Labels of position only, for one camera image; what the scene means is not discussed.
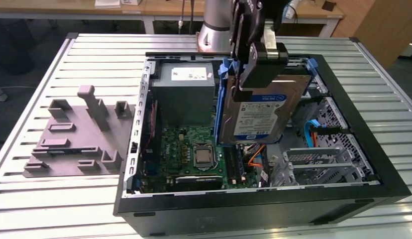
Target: cpu socket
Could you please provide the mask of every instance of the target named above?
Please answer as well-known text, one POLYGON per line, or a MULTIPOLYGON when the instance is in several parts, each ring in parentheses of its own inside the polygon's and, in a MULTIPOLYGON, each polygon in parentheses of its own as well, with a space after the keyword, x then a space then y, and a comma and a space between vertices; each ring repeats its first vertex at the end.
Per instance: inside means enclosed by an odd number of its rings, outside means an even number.
POLYGON ((214 152, 210 143, 193 143, 194 167, 200 170, 206 170, 213 166, 214 152))

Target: blue hard drive label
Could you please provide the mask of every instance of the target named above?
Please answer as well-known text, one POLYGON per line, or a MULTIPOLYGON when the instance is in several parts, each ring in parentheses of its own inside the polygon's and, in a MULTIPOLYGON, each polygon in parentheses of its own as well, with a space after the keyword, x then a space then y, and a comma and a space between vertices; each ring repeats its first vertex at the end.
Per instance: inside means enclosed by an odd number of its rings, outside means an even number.
POLYGON ((250 102, 285 101, 286 95, 252 95, 250 102))
POLYGON ((253 95, 249 102, 241 102, 233 131, 237 139, 261 139, 270 134, 285 100, 285 95, 253 95))

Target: slotted metal table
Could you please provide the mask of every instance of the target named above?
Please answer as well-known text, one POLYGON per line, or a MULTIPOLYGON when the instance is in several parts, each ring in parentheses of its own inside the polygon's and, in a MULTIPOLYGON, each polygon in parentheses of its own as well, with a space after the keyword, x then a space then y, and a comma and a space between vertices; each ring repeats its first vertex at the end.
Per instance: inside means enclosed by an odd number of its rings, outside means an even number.
MULTIPOLYGON (((290 53, 324 55, 412 191, 412 101, 360 43, 281 37, 290 53)), ((96 87, 105 104, 136 104, 144 53, 196 52, 189 35, 80 34, 65 39, 0 151, 0 238, 140 238, 112 216, 119 175, 24 178, 23 166, 47 125, 52 99, 96 87)), ((412 238, 412 196, 337 225, 262 229, 186 238, 412 238)))

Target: motherboard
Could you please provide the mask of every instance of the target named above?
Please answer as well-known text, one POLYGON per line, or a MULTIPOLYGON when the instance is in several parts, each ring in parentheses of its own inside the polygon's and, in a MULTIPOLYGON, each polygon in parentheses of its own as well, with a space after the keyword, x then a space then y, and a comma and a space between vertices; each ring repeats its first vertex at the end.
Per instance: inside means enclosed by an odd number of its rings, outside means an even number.
POLYGON ((210 127, 162 128, 160 160, 146 161, 145 171, 144 193, 249 188, 257 183, 256 172, 244 172, 241 158, 214 145, 210 127), (242 180, 234 179, 234 171, 242 180))

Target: hard drive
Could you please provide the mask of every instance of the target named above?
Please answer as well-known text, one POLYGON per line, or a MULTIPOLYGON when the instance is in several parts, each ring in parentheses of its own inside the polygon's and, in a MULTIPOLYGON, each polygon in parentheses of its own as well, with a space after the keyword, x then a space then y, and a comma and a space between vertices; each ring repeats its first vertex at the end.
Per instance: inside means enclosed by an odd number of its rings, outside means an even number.
POLYGON ((309 74, 280 75, 266 88, 252 89, 248 101, 236 102, 229 77, 220 108, 225 114, 218 114, 220 125, 216 128, 217 143, 276 143, 309 81, 309 74))

